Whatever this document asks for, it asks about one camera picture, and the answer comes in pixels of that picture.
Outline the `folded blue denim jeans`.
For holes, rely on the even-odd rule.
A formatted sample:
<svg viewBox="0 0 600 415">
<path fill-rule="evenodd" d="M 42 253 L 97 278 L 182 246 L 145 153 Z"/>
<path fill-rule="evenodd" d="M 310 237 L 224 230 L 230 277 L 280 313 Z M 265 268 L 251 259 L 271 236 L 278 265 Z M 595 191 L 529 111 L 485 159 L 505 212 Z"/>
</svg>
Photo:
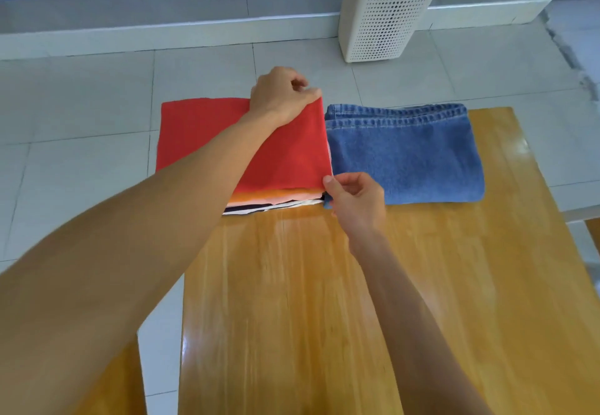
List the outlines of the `folded blue denim jeans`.
<svg viewBox="0 0 600 415">
<path fill-rule="evenodd" d="M 484 198 L 483 165 L 464 104 L 331 104 L 325 125 L 334 175 L 367 173 L 384 189 L 387 205 Z"/>
</svg>

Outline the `dark navy folded garment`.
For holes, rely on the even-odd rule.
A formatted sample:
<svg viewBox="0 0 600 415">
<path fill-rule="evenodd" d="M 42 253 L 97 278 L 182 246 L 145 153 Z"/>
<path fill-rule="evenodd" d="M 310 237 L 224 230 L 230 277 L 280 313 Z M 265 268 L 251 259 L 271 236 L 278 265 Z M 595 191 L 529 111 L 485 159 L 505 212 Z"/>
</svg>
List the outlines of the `dark navy folded garment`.
<svg viewBox="0 0 600 415">
<path fill-rule="evenodd" d="M 241 205 L 226 207 L 223 215 L 248 215 L 256 212 L 265 212 L 273 209 L 285 209 L 301 205 L 303 201 L 293 200 L 279 204 Z"/>
</svg>

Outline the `tall white perforated laundry basket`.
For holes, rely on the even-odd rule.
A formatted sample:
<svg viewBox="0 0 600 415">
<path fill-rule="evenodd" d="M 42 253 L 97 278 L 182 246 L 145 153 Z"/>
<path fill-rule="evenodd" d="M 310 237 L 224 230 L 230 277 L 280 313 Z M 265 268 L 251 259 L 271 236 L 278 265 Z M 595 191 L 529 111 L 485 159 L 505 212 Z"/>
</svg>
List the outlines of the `tall white perforated laundry basket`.
<svg viewBox="0 0 600 415">
<path fill-rule="evenodd" d="M 347 63 L 398 58 L 433 0 L 342 0 L 338 41 Z"/>
</svg>

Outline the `wooden bench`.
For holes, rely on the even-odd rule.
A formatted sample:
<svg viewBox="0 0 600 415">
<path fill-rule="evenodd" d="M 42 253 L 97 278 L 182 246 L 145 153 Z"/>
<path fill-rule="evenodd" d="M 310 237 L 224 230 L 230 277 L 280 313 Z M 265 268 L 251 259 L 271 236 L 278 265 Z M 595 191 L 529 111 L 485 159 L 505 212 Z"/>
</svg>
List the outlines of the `wooden bench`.
<svg viewBox="0 0 600 415">
<path fill-rule="evenodd" d="M 109 363 L 72 415 L 147 415 L 137 336 Z"/>
<path fill-rule="evenodd" d="M 584 223 L 593 240 L 596 251 L 600 255 L 600 217 L 585 220 Z"/>
</svg>

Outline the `person's left forearm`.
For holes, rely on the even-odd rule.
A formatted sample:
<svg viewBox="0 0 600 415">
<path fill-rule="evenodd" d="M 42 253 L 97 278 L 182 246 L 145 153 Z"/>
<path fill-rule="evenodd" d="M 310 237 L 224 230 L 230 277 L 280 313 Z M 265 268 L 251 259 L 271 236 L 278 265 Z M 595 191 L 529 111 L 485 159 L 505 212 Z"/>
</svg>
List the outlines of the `person's left forearm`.
<svg viewBox="0 0 600 415">
<path fill-rule="evenodd" d="M 252 110 L 43 238 L 0 275 L 0 415 L 68 415 L 182 276 L 259 147 Z"/>
</svg>

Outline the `orange folded garment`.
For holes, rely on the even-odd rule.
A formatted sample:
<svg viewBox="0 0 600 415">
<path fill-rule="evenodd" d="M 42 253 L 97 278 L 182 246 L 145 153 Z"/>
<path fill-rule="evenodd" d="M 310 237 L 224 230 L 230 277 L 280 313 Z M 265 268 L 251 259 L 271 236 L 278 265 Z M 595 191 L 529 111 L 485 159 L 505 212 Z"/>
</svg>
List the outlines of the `orange folded garment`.
<svg viewBox="0 0 600 415">
<path fill-rule="evenodd" d="M 232 197 L 234 196 L 239 196 L 239 195 L 245 195 L 245 196 L 249 196 L 251 198 L 253 197 L 259 197 L 262 195 L 265 195 L 264 193 L 267 192 L 266 196 L 270 197 L 270 196 L 275 196 L 275 195 L 280 195 L 281 193 L 290 193 L 290 192 L 322 192 L 322 189 L 305 189 L 305 188 L 300 188 L 300 189 L 286 189 L 286 190 L 263 190 L 263 191 L 254 191 L 254 192 L 235 192 L 232 194 L 230 200 L 232 199 Z"/>
</svg>

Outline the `person's right forearm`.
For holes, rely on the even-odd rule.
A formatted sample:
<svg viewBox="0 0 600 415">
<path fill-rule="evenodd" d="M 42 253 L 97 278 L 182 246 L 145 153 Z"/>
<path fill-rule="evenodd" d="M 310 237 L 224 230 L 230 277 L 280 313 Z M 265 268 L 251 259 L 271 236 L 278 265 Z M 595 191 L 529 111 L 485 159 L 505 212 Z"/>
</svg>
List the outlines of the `person's right forearm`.
<svg viewBox="0 0 600 415">
<path fill-rule="evenodd" d="M 378 229 L 348 234 L 385 339 L 404 415 L 494 415 Z"/>
</svg>

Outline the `person's left hand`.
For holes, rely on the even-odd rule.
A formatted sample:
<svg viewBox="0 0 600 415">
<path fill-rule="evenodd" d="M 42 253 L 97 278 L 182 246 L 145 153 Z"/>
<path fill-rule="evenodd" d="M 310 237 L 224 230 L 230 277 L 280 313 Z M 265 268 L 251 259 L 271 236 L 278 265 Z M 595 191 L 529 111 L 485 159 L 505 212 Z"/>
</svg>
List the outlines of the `person's left hand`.
<svg viewBox="0 0 600 415">
<path fill-rule="evenodd" d="M 252 88 L 247 118 L 271 130 L 287 125 L 294 120 L 290 119 L 291 90 L 300 88 L 318 87 L 310 87 L 309 81 L 293 68 L 274 67 Z"/>
</svg>

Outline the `white folded garment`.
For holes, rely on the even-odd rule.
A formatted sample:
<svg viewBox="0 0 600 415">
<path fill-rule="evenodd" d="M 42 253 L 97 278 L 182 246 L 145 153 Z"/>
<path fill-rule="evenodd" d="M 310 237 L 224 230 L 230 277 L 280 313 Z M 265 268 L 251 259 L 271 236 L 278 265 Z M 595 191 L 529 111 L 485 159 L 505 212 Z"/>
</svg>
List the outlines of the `white folded garment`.
<svg viewBox="0 0 600 415">
<path fill-rule="evenodd" d="M 324 197 L 321 197 L 318 199 L 299 200 L 299 201 L 303 201 L 303 203 L 301 205 L 297 205 L 296 207 L 312 206 L 312 205 L 322 204 L 324 202 Z"/>
</svg>

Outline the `person's right hand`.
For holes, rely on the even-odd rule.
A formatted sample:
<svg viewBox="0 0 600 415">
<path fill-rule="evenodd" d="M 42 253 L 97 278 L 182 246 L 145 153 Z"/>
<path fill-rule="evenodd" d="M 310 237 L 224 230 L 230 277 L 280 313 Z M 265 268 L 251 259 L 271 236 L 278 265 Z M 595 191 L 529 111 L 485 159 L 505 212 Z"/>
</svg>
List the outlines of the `person's right hand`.
<svg viewBox="0 0 600 415">
<path fill-rule="evenodd" d="M 344 203 L 333 211 L 350 241 L 383 235 L 386 219 L 384 189 L 365 172 L 334 176 L 344 187 Z"/>
</svg>

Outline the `red cloth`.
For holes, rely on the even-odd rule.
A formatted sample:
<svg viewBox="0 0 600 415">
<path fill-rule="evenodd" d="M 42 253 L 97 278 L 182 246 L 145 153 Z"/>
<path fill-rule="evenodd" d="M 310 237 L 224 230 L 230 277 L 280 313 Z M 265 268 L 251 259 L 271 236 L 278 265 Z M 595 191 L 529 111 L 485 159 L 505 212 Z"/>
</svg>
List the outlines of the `red cloth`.
<svg viewBox="0 0 600 415">
<path fill-rule="evenodd" d="M 164 102 L 155 170 L 206 145 L 246 114 L 245 98 L 196 98 Z M 321 189 L 333 173 L 322 100 L 275 130 L 253 156 L 235 192 Z"/>
</svg>

